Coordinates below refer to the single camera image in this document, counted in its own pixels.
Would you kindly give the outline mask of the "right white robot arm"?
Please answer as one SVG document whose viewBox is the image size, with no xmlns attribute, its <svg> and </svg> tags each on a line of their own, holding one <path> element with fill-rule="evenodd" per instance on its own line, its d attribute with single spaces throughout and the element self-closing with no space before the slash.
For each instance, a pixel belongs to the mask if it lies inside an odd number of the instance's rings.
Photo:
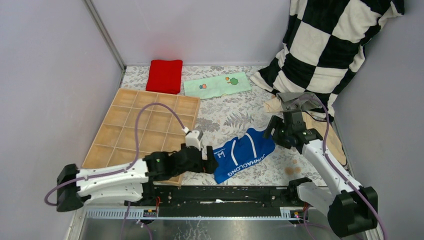
<svg viewBox="0 0 424 240">
<path fill-rule="evenodd" d="M 318 171 L 328 190 L 307 177 L 289 181 L 287 201 L 293 206 L 307 203 L 327 217 L 331 230 L 340 238 L 378 226 L 378 194 L 363 187 L 337 161 L 316 129 L 308 129 L 300 111 L 272 116 L 263 136 L 284 148 L 294 147 Z"/>
</svg>

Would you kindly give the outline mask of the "blue underwear with white lettering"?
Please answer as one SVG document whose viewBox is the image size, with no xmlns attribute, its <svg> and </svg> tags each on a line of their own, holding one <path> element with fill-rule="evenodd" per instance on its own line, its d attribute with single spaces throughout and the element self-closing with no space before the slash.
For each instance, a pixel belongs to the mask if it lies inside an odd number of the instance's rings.
<svg viewBox="0 0 424 240">
<path fill-rule="evenodd" d="M 264 137 L 265 129 L 250 127 L 243 136 L 236 136 L 213 148 L 218 167 L 214 179 L 221 184 L 243 171 L 262 162 L 274 152 L 276 144 Z"/>
</svg>

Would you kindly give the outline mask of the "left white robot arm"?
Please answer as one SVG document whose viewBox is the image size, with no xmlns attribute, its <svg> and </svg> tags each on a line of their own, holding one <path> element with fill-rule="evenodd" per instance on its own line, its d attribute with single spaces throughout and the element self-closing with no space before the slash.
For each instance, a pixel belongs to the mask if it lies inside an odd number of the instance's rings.
<svg viewBox="0 0 424 240">
<path fill-rule="evenodd" d="M 135 162 L 105 168 L 82 169 L 66 165 L 56 179 L 56 211 L 70 212 L 88 203 L 137 202 L 148 206 L 155 200 L 149 188 L 185 172 L 212 174 L 218 168 L 213 148 L 206 159 L 194 146 L 181 144 L 179 151 L 156 151 Z"/>
</svg>

